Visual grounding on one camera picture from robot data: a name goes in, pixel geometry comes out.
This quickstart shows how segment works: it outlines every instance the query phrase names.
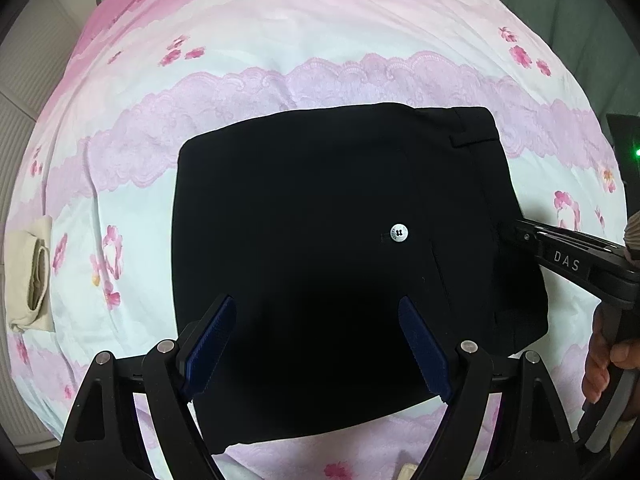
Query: radiator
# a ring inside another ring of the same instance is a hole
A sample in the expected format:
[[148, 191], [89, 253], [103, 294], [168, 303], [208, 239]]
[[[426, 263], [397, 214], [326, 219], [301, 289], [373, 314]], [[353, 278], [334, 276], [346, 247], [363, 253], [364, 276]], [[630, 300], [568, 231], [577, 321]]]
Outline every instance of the radiator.
[[0, 424], [20, 453], [58, 441], [24, 403], [10, 375], [4, 310], [4, 223], [35, 120], [62, 78], [79, 31], [57, 0], [31, 0], [0, 44]]

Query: folded beige fabric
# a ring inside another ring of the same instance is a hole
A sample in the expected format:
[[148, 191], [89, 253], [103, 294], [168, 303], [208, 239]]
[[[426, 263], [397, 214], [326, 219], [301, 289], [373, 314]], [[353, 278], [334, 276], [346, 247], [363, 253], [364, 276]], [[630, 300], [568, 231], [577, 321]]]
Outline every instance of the folded beige fabric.
[[54, 332], [49, 306], [50, 242], [50, 216], [4, 238], [4, 303], [7, 324], [14, 332]]
[[636, 420], [633, 418], [625, 422], [619, 422], [616, 425], [611, 433], [611, 440], [609, 442], [609, 452], [611, 453], [611, 456], [614, 456], [618, 452], [620, 446], [622, 446], [622, 443], [625, 441], [626, 436], [629, 434], [629, 431], [631, 431], [631, 428], [633, 428], [635, 423]]
[[404, 464], [400, 470], [397, 480], [411, 480], [418, 466], [415, 464]]

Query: blue gripper pad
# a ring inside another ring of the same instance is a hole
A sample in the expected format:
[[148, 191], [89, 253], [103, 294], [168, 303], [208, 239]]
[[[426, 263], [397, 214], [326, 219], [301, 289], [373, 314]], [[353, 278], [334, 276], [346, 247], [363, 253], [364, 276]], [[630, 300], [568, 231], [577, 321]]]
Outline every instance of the blue gripper pad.
[[448, 402], [453, 389], [447, 359], [407, 296], [398, 304], [398, 320], [429, 391]]
[[[210, 317], [210, 321], [203, 328], [201, 324], [207, 323], [207, 317]], [[227, 296], [215, 313], [207, 312], [193, 330], [194, 335], [202, 335], [197, 341], [188, 338], [186, 345], [186, 349], [191, 350], [184, 358], [184, 384], [181, 393], [187, 401], [207, 387], [235, 325], [236, 302], [231, 296]]]

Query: black pants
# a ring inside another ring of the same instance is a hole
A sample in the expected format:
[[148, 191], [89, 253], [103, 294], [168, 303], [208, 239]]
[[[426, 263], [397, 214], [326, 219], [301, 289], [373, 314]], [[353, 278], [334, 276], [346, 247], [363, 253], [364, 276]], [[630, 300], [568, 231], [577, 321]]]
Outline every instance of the black pants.
[[[508, 355], [547, 330], [538, 266], [503, 246], [522, 218], [485, 108], [297, 110], [182, 147], [178, 330], [219, 293], [238, 324], [196, 398], [213, 453], [336, 430], [430, 397], [398, 325], [404, 295]], [[391, 227], [408, 237], [393, 241]]]

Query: bed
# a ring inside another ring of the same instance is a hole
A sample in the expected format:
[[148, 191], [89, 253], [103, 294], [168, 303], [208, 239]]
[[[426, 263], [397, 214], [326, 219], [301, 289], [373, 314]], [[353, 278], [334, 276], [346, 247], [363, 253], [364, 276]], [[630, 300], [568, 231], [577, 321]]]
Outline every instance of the bed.
[[[54, 436], [99, 351], [137, 355], [177, 336], [170, 235], [181, 145], [283, 110], [377, 102], [488, 108], [524, 215], [622, 242], [623, 186], [587, 97], [498, 0], [103, 0], [38, 119], [6, 224], [53, 218], [55, 332], [9, 333], [8, 344], [20, 394]], [[575, 429], [597, 300], [558, 276], [545, 282], [550, 329], [532, 348]], [[156, 476], [170, 478], [144, 397], [136, 405]], [[471, 477], [497, 407], [492, 399]], [[229, 479], [391, 480], [419, 462], [443, 413], [431, 399], [214, 458]]]

